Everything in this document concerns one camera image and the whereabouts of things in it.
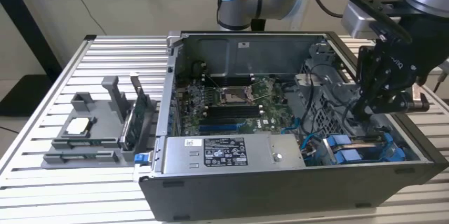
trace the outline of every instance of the power supply label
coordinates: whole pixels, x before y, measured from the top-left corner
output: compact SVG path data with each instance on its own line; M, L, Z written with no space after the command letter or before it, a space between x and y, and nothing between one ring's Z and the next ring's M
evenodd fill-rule
M204 165L207 167L248 165L246 139L204 139Z

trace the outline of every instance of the metal slatted surface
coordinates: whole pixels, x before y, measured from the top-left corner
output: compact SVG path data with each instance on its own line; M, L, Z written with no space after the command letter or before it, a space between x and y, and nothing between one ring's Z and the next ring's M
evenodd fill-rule
M343 37L357 53L367 40ZM132 181L132 168L43 170L43 152L71 112L78 91L108 99L104 75L120 76L120 90L135 98L128 79L139 72L146 92L160 99L166 72L164 37L99 37L86 43L43 105L0 161L0 223L159 223ZM411 118L449 158L449 108L433 94L429 112ZM376 209L215 220L210 223L449 223L449 170L425 185L404 188Z

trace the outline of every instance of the motherboard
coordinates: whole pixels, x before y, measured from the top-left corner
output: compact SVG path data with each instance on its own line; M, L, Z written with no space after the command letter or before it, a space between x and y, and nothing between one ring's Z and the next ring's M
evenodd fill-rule
M235 135L298 129L284 92L296 83L275 75L211 77L178 88L183 136Z

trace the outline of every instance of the white wall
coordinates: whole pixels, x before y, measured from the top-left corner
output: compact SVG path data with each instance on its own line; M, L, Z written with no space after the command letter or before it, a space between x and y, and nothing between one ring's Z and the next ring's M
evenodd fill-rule
M86 34L102 34L80 0L24 0L55 54L67 62ZM216 0L84 0L108 35L166 35L170 30L216 30ZM323 0L343 12L347 0ZM270 21L268 30L288 30L290 22ZM344 33L340 20L328 17L315 0L307 8L303 30Z
M0 4L0 80L43 73L42 65Z

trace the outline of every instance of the black floor mat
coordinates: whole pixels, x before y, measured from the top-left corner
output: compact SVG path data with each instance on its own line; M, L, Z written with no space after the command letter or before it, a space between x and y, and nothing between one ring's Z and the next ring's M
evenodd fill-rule
M52 86L47 75L26 75L0 101L2 116L31 116Z

